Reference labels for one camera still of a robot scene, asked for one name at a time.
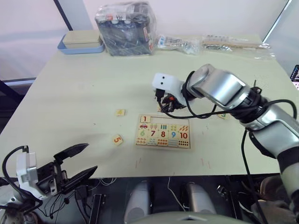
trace plastic package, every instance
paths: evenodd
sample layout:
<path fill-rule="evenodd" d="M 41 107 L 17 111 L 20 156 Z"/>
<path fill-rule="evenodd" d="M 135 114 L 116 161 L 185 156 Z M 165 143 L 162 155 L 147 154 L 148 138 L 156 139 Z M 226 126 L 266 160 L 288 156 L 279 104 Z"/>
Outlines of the plastic package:
<path fill-rule="evenodd" d="M 101 39 L 112 56 L 153 54 L 156 18 L 148 2 L 102 6 L 95 20 Z"/>
<path fill-rule="evenodd" d="M 157 38 L 156 47 L 162 50 L 178 50 L 186 54 L 198 55 L 200 53 L 200 39 L 181 39 L 160 35 Z"/>
<path fill-rule="evenodd" d="M 275 58 L 271 46 L 267 43 L 252 42 L 247 39 L 238 39 L 229 36 L 207 35 L 202 37 L 201 46 L 206 50 L 232 52 L 240 56 L 255 59 Z"/>

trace number 10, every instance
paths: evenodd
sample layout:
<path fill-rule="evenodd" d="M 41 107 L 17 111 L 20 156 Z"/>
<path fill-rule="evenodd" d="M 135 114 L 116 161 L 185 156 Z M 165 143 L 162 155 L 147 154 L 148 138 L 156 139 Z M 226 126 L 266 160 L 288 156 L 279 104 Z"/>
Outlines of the number 10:
<path fill-rule="evenodd" d="M 181 139 L 186 139 L 188 138 L 187 133 L 180 133 L 181 134 Z"/>

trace white wall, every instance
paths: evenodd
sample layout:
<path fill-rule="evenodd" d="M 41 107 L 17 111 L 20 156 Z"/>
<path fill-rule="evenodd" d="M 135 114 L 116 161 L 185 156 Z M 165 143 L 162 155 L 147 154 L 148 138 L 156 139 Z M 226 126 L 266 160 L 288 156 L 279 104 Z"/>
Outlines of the white wall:
<path fill-rule="evenodd" d="M 271 44 L 276 59 L 290 76 L 299 64 L 299 1 L 293 0 L 283 13 L 267 42 Z"/>
<path fill-rule="evenodd" d="M 0 0 L 0 79 L 36 77 L 67 31 L 53 0 Z"/>
<path fill-rule="evenodd" d="M 99 6 L 121 0 L 82 0 L 93 27 Z M 164 34 L 259 34 L 263 39 L 287 0 L 148 0 Z"/>

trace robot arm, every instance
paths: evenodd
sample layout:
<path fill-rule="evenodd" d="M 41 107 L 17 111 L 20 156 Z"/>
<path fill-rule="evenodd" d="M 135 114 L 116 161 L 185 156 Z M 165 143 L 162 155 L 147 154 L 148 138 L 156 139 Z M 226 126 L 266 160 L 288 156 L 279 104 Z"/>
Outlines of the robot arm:
<path fill-rule="evenodd" d="M 206 64 L 187 80 L 184 83 L 157 73 L 153 87 L 166 91 L 183 107 L 187 100 L 206 97 L 223 110 L 230 110 L 249 131 L 251 141 L 261 153 L 278 160 L 282 181 L 292 201 L 291 210 L 299 219 L 299 123 L 277 105 L 267 106 L 269 101 L 260 95 L 261 89 L 250 88 L 231 72 Z"/>
<path fill-rule="evenodd" d="M 63 160 L 82 152 L 88 146 L 77 144 L 54 155 L 55 160 L 37 168 L 36 154 L 29 153 L 28 146 L 14 149 L 4 159 L 2 172 L 9 185 L 0 187 L 0 211 L 6 208 L 22 212 L 24 215 L 42 204 L 42 200 L 57 194 L 68 194 L 87 180 L 97 169 L 97 166 L 86 169 L 72 178 L 68 178 L 65 170 L 61 170 Z M 16 173 L 18 182 L 12 182 L 6 171 L 6 162 L 12 153 L 22 149 L 17 154 Z"/>

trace blue tray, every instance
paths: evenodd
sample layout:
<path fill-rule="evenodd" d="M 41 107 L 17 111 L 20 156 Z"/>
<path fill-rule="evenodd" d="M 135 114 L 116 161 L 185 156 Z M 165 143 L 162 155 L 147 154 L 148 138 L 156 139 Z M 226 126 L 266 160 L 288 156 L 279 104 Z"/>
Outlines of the blue tray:
<path fill-rule="evenodd" d="M 101 53 L 105 49 L 104 43 L 97 48 L 73 48 L 67 49 L 63 43 L 65 35 L 62 37 L 59 42 L 57 49 L 66 55 L 74 55 L 74 54 L 90 54 L 90 53 Z"/>

